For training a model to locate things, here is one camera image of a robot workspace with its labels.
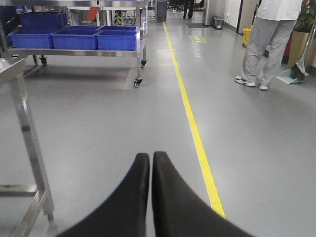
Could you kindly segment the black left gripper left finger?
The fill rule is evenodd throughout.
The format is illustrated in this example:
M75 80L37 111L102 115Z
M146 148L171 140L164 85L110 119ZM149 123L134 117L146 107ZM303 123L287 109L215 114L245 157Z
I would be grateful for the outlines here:
M144 237L150 160L138 153L112 194L92 213L59 234L60 237Z

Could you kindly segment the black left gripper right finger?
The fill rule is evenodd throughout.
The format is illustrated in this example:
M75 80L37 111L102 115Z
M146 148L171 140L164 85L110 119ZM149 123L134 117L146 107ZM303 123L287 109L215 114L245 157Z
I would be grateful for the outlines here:
M157 237L248 237L209 207L185 182L166 152L153 157L152 209Z

